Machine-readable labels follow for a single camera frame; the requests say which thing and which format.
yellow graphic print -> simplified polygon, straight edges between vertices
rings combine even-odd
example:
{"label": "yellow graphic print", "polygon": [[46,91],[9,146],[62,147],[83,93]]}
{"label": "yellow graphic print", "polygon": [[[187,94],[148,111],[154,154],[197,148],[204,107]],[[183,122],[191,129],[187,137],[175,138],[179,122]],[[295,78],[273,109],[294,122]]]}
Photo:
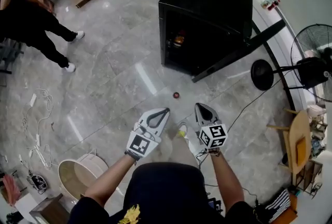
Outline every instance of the yellow graphic print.
{"label": "yellow graphic print", "polygon": [[133,205],[130,209],[127,210],[127,213],[125,214],[124,218],[119,221],[118,224],[136,224],[139,221],[139,215],[140,215],[140,206]]}

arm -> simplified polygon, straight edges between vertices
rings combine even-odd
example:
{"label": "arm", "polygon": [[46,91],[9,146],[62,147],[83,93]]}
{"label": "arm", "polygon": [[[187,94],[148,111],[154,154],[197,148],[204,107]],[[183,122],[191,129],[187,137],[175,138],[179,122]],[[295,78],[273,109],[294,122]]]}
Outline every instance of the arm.
{"label": "arm", "polygon": [[104,207],[134,163],[135,160],[131,156],[124,155],[87,189],[85,196]]}
{"label": "arm", "polygon": [[233,170],[228,165],[223,154],[218,151],[217,155],[211,155],[214,171],[216,174],[219,191],[225,203],[226,213],[237,202],[244,201],[244,194],[241,184]]}

fan base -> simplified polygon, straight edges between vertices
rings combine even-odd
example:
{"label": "fan base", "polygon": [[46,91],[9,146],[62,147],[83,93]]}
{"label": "fan base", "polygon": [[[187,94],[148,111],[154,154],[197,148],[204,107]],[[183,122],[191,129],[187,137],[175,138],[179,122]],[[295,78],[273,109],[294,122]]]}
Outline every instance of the fan base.
{"label": "fan base", "polygon": [[257,60],[251,66],[251,79],[259,90],[268,90],[273,85],[273,69],[265,60]]}

black t-shirt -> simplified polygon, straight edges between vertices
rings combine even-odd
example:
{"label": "black t-shirt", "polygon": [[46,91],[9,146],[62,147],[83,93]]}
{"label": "black t-shirt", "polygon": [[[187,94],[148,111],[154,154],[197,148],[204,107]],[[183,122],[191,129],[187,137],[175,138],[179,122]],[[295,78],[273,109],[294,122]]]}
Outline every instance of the black t-shirt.
{"label": "black t-shirt", "polygon": [[132,206],[140,206],[138,224],[150,223],[256,223],[253,209],[236,203],[222,217],[208,205],[204,177],[195,167],[179,163],[149,163],[133,173],[123,210],[109,217],[95,200],[82,198],[74,206],[69,224],[117,224]]}

black fan stand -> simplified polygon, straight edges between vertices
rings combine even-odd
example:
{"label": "black fan stand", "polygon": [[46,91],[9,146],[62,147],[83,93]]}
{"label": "black fan stand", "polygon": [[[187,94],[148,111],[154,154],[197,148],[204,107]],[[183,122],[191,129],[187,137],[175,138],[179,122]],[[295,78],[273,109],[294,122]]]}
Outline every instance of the black fan stand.
{"label": "black fan stand", "polygon": [[[298,67],[299,65],[281,66],[280,69],[273,70],[271,65],[267,61],[260,59],[255,61],[251,66],[251,79],[257,89],[265,91],[272,87],[274,74],[294,70]],[[303,86],[292,87],[288,89],[303,89]]]}

